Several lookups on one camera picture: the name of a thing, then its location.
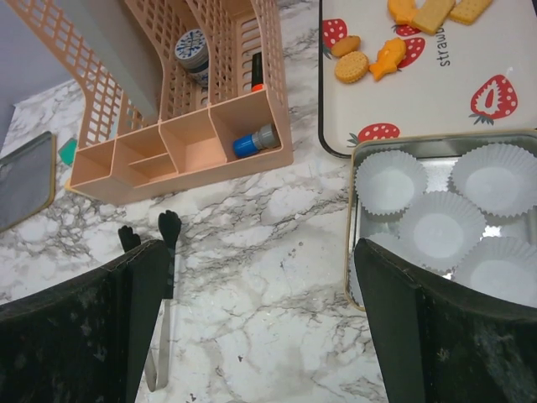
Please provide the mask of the rectangular yellow cracker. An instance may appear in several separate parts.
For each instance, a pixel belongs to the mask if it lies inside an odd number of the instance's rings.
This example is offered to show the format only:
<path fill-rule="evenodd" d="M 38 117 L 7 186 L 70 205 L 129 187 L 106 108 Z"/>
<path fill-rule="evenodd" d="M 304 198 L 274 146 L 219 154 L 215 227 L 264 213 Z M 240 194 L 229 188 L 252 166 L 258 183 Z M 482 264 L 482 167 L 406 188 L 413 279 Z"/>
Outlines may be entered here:
<path fill-rule="evenodd" d="M 459 24 L 474 24 L 492 2 L 492 0 L 461 0 L 451 10 L 449 18 Z"/>

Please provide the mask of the blue white patterned tin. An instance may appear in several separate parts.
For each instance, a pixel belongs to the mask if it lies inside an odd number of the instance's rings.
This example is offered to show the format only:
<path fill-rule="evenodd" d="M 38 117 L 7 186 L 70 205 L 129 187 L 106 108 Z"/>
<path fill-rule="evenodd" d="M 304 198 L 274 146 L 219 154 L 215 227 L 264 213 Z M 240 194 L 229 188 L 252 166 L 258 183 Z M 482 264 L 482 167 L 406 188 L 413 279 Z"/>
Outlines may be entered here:
<path fill-rule="evenodd" d="M 201 87 L 209 84 L 209 50 L 206 37 L 201 29 L 185 32 L 175 45 L 175 57 Z"/>

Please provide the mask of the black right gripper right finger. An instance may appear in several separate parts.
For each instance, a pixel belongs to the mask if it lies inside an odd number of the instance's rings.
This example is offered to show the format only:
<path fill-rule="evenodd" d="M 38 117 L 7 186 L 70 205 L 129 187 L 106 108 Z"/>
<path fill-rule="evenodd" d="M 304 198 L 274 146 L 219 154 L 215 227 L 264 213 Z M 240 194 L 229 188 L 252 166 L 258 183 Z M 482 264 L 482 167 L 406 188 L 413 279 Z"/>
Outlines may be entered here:
<path fill-rule="evenodd" d="M 536 310 L 362 238 L 354 261 L 391 402 L 534 402 Z"/>

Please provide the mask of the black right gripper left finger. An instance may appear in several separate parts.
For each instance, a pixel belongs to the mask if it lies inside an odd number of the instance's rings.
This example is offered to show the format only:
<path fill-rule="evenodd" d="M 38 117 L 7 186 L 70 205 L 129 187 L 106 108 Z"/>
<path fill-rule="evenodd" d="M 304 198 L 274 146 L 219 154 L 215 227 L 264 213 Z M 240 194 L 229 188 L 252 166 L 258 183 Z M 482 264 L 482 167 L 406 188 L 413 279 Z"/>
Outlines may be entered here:
<path fill-rule="evenodd" d="M 1 306 L 3 402 L 133 402 L 170 256 L 149 240 Z"/>

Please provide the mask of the grey folder board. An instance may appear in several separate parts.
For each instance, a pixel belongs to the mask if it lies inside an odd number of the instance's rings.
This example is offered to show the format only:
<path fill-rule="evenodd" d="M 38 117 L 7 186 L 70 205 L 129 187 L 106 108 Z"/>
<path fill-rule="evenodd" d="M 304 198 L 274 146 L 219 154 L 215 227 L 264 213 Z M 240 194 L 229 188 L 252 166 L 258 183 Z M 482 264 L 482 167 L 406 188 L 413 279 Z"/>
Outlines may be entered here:
<path fill-rule="evenodd" d="M 155 120 L 159 116 L 162 67 L 127 4 L 118 0 L 65 0 L 57 4 L 142 116 Z"/>

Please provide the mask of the orange fish-shaped cookie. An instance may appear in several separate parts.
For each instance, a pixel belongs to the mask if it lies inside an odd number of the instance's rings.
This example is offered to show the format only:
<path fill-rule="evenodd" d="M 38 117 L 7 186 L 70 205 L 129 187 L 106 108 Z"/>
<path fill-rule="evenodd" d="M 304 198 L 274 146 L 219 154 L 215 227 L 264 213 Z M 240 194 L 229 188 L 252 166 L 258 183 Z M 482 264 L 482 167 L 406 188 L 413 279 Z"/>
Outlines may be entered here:
<path fill-rule="evenodd" d="M 406 43 L 401 38 L 387 40 L 377 54 L 377 60 L 369 66 L 375 81 L 394 73 L 406 54 Z"/>
<path fill-rule="evenodd" d="M 397 25 L 414 26 L 414 17 L 420 10 L 415 0 L 388 0 L 388 11 Z"/>

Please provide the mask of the rectangular tan biscuit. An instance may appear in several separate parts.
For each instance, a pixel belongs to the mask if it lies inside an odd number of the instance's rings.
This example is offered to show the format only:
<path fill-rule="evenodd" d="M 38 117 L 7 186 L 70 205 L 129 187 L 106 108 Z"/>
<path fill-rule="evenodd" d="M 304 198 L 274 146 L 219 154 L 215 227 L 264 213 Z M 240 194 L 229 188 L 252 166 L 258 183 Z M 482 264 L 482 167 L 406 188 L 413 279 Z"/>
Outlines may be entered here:
<path fill-rule="evenodd" d="M 412 18 L 410 25 L 426 34 L 435 35 L 455 5 L 455 0 L 426 0 Z"/>

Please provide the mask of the white paper cupcake liner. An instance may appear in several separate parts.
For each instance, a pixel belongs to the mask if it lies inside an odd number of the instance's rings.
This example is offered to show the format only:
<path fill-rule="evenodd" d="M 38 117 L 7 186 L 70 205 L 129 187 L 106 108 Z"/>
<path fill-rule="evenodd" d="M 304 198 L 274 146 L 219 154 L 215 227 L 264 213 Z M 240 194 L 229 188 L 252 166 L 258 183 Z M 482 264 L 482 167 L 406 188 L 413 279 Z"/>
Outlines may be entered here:
<path fill-rule="evenodd" d="M 536 157 L 516 145 L 488 144 L 465 153 L 451 181 L 465 198 L 497 217 L 515 217 L 536 206 Z"/>
<path fill-rule="evenodd" d="M 448 191 L 418 198 L 399 222 L 399 237 L 418 265 L 444 274 L 454 269 L 482 238 L 487 223 L 478 207 Z"/>
<path fill-rule="evenodd" d="M 370 154 L 358 166 L 354 185 L 368 213 L 392 215 L 402 212 L 425 193 L 428 175 L 413 155 L 390 150 Z"/>
<path fill-rule="evenodd" d="M 455 268 L 460 285 L 523 306 L 536 306 L 536 247 L 519 238 L 485 237 Z"/>

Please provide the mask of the black orange marker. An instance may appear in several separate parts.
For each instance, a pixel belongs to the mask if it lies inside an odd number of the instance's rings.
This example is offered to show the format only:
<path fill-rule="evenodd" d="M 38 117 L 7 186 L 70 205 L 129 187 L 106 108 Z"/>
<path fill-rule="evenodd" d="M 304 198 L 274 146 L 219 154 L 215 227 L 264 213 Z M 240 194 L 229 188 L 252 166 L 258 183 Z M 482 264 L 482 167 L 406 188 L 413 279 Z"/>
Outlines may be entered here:
<path fill-rule="evenodd" d="M 255 53 L 252 58 L 251 92 L 263 89 L 263 56 L 261 52 Z"/>

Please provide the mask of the silver tin lid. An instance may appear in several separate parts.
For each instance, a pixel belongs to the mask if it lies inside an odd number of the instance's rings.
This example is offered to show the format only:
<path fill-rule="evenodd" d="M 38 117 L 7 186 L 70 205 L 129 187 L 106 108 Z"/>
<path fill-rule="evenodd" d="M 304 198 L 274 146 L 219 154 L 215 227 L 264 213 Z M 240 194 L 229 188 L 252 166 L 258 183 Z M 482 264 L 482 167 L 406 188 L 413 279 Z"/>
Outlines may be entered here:
<path fill-rule="evenodd" d="M 1 230 L 50 205 L 55 198 L 56 136 L 47 131 L 1 158 Z"/>

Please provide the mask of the peach plastic desk organizer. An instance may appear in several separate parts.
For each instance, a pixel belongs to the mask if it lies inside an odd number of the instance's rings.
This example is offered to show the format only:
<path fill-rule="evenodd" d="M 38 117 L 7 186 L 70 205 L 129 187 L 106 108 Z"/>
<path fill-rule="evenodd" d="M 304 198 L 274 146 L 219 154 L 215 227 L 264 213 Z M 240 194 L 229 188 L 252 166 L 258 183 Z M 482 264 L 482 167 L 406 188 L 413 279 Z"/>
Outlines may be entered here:
<path fill-rule="evenodd" d="M 124 1 L 159 57 L 159 116 L 144 118 L 58 1 L 11 8 L 78 81 L 86 110 L 70 183 L 111 204 L 137 202 L 289 165 L 293 160 L 278 5 L 274 1 Z M 209 84 L 175 57 L 201 29 Z M 251 92 L 252 58 L 263 56 L 263 89 Z M 237 158 L 233 142 L 273 123 L 280 145 Z"/>

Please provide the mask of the strawberry print white tray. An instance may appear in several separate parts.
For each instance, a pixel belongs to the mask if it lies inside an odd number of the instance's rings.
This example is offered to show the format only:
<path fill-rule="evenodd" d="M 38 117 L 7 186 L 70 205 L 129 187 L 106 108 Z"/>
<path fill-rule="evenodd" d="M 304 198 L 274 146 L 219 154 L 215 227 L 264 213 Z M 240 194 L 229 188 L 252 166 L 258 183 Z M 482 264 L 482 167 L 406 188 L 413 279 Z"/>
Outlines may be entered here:
<path fill-rule="evenodd" d="M 474 24 L 447 20 L 435 34 L 398 25 L 385 1 L 319 6 L 319 140 L 346 158 L 369 139 L 536 126 L 536 4 L 494 1 Z M 356 35 L 376 60 L 390 39 L 408 54 L 399 69 L 352 84 L 335 77 L 331 47 Z"/>

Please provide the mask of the small oval brown cookie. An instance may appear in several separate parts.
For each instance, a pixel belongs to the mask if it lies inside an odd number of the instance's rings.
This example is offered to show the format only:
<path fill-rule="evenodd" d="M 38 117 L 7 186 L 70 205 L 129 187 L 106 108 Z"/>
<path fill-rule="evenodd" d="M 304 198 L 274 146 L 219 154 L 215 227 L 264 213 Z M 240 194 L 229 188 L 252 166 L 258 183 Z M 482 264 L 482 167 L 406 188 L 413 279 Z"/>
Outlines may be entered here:
<path fill-rule="evenodd" d="M 348 35 L 338 40 L 331 47 L 331 54 L 336 58 L 341 58 L 344 55 L 359 50 L 361 42 L 361 38 L 358 35 Z"/>

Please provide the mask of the gold metal cookie tin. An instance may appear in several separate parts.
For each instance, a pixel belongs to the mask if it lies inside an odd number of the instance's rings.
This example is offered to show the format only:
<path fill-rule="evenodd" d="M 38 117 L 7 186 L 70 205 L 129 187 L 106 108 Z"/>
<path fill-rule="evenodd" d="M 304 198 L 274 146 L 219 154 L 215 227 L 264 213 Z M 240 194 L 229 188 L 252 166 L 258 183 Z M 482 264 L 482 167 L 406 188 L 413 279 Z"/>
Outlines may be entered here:
<path fill-rule="evenodd" d="M 535 131 L 357 146 L 347 250 L 362 238 L 432 274 L 535 306 Z"/>

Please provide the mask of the teal eraser block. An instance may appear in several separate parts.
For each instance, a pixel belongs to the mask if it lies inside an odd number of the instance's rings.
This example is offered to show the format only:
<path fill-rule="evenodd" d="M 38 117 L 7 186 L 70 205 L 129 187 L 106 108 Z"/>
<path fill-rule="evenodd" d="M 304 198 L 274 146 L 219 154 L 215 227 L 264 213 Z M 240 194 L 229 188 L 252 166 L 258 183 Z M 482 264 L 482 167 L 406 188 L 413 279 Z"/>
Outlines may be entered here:
<path fill-rule="evenodd" d="M 58 155 L 63 164 L 72 166 L 77 148 L 76 139 L 68 139 L 58 150 Z"/>

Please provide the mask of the black-tipped metal tongs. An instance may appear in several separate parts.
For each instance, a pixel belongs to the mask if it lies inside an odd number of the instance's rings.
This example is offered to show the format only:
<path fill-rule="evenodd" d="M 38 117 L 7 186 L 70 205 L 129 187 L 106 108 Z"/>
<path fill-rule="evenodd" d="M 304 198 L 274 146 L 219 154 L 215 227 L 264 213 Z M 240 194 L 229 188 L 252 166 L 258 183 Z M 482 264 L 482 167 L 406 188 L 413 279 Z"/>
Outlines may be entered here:
<path fill-rule="evenodd" d="M 175 247 L 182 222 L 171 210 L 159 214 L 161 240 L 146 243 L 129 226 L 118 229 L 123 247 L 118 302 L 126 402 L 133 402 L 142 378 L 149 390 L 169 381 L 171 301 L 175 290 Z"/>

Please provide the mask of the round sandwich cookie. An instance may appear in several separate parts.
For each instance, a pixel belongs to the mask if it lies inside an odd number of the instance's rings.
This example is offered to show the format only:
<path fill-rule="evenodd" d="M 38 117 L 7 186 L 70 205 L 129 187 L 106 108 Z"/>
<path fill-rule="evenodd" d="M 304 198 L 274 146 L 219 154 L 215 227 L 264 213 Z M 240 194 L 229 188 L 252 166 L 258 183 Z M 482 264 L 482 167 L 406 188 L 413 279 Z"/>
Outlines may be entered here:
<path fill-rule="evenodd" d="M 361 51 L 344 55 L 335 65 L 335 76 L 340 82 L 351 84 L 368 73 L 369 59 Z"/>

